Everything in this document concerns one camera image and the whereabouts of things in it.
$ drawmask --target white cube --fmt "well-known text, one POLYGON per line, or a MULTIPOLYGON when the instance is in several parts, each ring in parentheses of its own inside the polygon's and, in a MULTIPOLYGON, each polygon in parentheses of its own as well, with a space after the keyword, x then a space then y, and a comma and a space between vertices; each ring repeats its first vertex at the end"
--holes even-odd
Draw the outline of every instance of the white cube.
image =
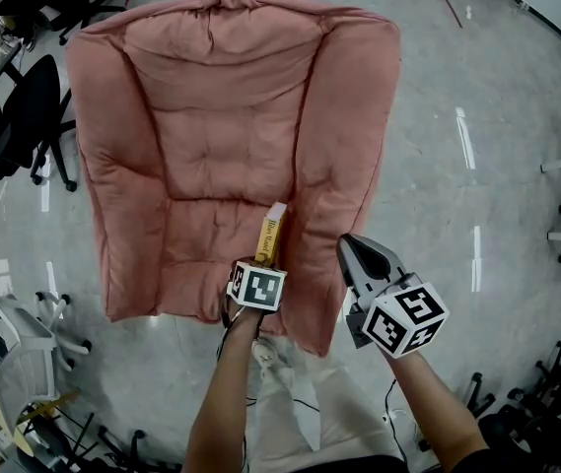
POLYGON ((373 300, 363 332, 393 358, 429 345, 449 317, 435 288, 424 283, 373 300))
POLYGON ((241 306, 276 311, 282 299, 287 272, 259 268, 237 261, 228 283, 228 295, 241 306))

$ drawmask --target seat cushion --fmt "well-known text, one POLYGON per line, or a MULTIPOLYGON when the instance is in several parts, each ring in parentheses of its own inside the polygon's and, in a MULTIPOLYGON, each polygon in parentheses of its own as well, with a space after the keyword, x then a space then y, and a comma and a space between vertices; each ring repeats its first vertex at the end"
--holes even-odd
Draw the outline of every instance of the seat cushion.
POLYGON ((289 204, 281 311, 263 328, 325 355, 398 76, 398 29, 304 0, 184 0, 84 29, 68 47, 106 311, 219 320, 231 263, 289 204))

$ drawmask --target white chair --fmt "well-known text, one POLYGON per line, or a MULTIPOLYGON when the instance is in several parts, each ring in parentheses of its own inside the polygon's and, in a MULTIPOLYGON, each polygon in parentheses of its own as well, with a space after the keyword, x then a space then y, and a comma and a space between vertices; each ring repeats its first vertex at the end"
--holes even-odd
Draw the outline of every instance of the white chair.
POLYGON ((58 331, 58 326, 61 318, 63 317, 63 311, 71 303, 70 297, 68 295, 61 295, 59 303, 53 308, 53 313, 49 313, 49 308, 46 306, 45 296, 42 292, 35 293, 34 299, 35 307, 38 310, 38 316, 46 327, 52 331, 56 337, 57 344, 60 349, 55 351, 56 360, 61 367, 67 371, 72 371, 74 369, 74 360, 71 358, 65 358, 63 350, 70 351, 75 354, 80 354, 82 356, 87 356, 92 351, 92 342, 89 340, 83 340, 81 345, 78 345, 66 338, 58 331))
MULTIPOLYGON (((37 314, 43 315, 43 294, 35 295, 37 314)), ((59 318, 68 305, 63 295, 49 320, 35 318, 24 304, 9 297, 0 298, 0 336, 8 354, 0 363, 0 412, 7 429, 14 430, 27 406, 58 397, 54 383, 52 355, 70 371, 74 363, 63 357, 61 348, 89 354, 91 344, 82 346, 62 339, 57 332, 59 318)))

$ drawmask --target white pants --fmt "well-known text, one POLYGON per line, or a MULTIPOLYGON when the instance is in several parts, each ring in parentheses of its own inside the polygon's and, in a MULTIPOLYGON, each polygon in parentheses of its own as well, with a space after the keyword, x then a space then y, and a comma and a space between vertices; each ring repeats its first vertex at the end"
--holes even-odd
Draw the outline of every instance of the white pants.
POLYGON ((268 370, 256 404, 258 438, 250 453, 251 472, 287 473, 371 455, 400 457, 381 412, 345 368, 330 359, 306 356, 320 412, 319 450, 312 450, 300 432, 293 397, 283 381, 292 379, 293 369, 268 370))

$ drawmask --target cushion armrest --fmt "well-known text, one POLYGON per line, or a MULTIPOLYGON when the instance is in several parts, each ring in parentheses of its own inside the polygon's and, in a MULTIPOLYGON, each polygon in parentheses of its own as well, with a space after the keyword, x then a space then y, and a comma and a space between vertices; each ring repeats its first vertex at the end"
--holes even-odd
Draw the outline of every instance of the cushion armrest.
POLYGON ((363 228, 399 68, 394 24, 344 17, 323 25, 331 32, 316 56, 299 129, 282 308, 289 335, 320 356, 346 293, 337 240, 363 228))
POLYGON ((107 315, 116 320, 151 313, 169 202, 150 111, 111 36, 78 35, 67 65, 107 315))

